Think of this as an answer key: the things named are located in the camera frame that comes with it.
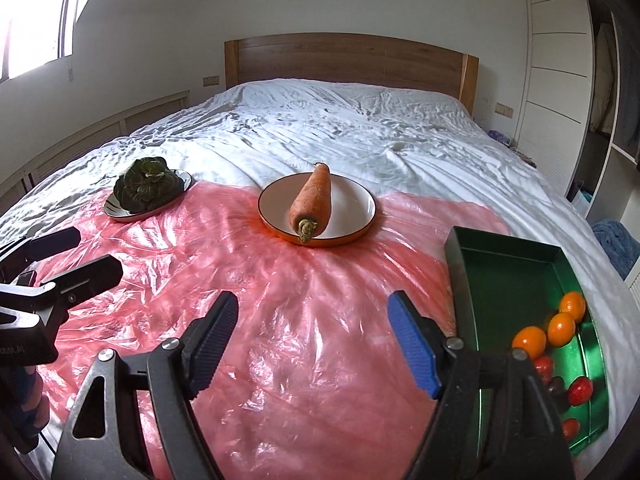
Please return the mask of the blue gloved hand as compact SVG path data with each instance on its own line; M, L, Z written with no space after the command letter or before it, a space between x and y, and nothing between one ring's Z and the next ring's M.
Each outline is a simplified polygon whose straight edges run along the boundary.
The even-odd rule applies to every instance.
M24 438L35 437L47 426L50 403L43 393L43 380L34 366L13 367L9 371L12 400L9 419Z

